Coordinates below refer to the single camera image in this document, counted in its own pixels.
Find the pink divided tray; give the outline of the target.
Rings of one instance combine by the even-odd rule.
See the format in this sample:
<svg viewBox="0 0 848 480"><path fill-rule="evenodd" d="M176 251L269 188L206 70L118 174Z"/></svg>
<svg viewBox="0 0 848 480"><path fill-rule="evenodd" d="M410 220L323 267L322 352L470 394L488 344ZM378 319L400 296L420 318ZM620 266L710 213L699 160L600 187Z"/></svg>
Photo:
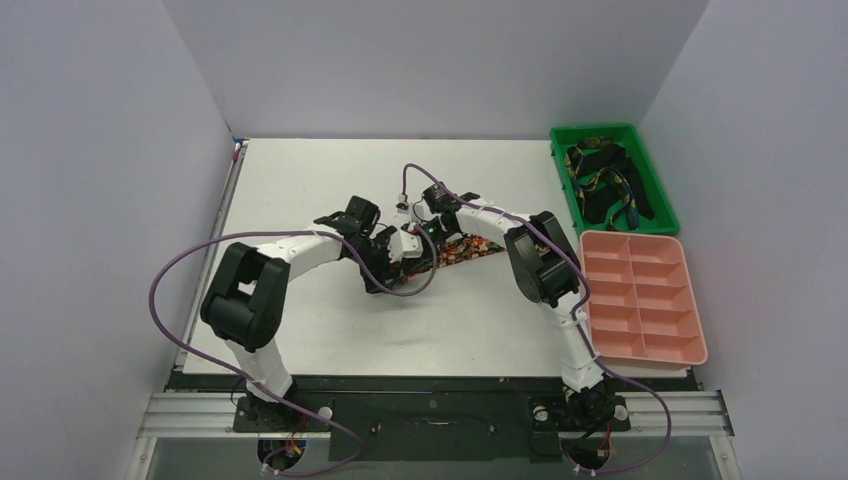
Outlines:
<svg viewBox="0 0 848 480"><path fill-rule="evenodd" d="M709 358L682 244L664 235L587 230L581 265L590 336L615 366L678 371Z"/></svg>

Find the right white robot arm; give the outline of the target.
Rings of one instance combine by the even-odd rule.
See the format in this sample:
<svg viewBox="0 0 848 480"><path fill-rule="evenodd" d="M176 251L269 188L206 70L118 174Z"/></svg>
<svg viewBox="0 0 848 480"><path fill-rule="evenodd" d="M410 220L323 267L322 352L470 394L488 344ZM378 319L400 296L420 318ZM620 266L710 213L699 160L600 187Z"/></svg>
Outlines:
<svg viewBox="0 0 848 480"><path fill-rule="evenodd" d="M505 249L519 291L539 306L555 331L566 418L583 431L608 423L616 409L615 394L598 364L587 316L578 306L586 278L554 214L511 213L471 192L450 194L438 184L424 190L422 199L439 233L478 236Z"/></svg>

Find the green plastic bin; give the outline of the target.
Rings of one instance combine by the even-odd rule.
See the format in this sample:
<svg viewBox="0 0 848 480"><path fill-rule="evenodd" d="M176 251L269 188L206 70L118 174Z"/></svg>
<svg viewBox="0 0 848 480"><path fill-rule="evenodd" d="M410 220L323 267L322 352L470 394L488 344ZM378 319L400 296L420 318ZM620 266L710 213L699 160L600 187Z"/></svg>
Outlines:
<svg viewBox="0 0 848 480"><path fill-rule="evenodd" d="M637 129L626 123L554 127L551 156L578 233L674 236L680 223Z"/></svg>

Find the black yellow patterned tie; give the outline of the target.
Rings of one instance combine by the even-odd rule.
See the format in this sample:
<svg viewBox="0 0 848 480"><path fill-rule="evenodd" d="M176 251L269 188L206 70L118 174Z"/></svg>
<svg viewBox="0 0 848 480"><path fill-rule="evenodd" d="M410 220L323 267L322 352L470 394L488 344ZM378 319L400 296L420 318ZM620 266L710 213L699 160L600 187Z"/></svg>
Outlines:
<svg viewBox="0 0 848 480"><path fill-rule="evenodd" d="M569 147L565 166L580 216L607 231L636 231L656 218L641 172L627 150L609 137Z"/></svg>

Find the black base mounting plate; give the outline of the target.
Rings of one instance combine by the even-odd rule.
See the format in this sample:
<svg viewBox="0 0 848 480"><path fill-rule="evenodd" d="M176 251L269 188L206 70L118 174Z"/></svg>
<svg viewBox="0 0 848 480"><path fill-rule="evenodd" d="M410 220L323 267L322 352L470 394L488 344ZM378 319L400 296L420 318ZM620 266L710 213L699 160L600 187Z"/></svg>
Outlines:
<svg viewBox="0 0 848 480"><path fill-rule="evenodd" d="M166 384L170 392L224 394L227 430L255 435L258 457L279 470L320 440L333 462L525 458L598 467L610 457L612 434L637 430L639 401L665 417L674 393L697 387L692 374L612 379L581 407L551 377L299 376L289 406L265 406L233 375L175 371Z"/></svg>

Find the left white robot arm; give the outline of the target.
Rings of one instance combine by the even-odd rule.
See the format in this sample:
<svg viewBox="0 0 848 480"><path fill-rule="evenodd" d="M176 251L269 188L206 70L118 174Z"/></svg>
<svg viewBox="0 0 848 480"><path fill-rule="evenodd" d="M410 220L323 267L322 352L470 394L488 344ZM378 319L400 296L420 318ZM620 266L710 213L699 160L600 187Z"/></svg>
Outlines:
<svg viewBox="0 0 848 480"><path fill-rule="evenodd" d="M358 196L343 211L317 218L305 230L250 246L230 244L201 305L201 320L224 340L249 376L248 395L272 429L291 427L298 416L295 381L284 366L275 337L291 281L331 262L359 263L369 294L391 290L427 262L433 248L420 229L377 228L379 207Z"/></svg>

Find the aluminium rail frame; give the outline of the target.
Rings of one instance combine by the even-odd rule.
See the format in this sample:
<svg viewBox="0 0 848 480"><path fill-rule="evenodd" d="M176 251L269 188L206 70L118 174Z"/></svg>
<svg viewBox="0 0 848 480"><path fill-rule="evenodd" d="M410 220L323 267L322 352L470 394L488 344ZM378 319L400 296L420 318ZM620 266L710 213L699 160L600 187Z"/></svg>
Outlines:
<svg viewBox="0 0 848 480"><path fill-rule="evenodd" d="M662 392L674 436L733 436L730 416L719 391ZM665 417L656 399L645 392L625 392L631 429L625 434L662 435ZM271 438L285 432L247 432L234 427L236 407L226 393L160 393L151 397L140 438Z"/></svg>

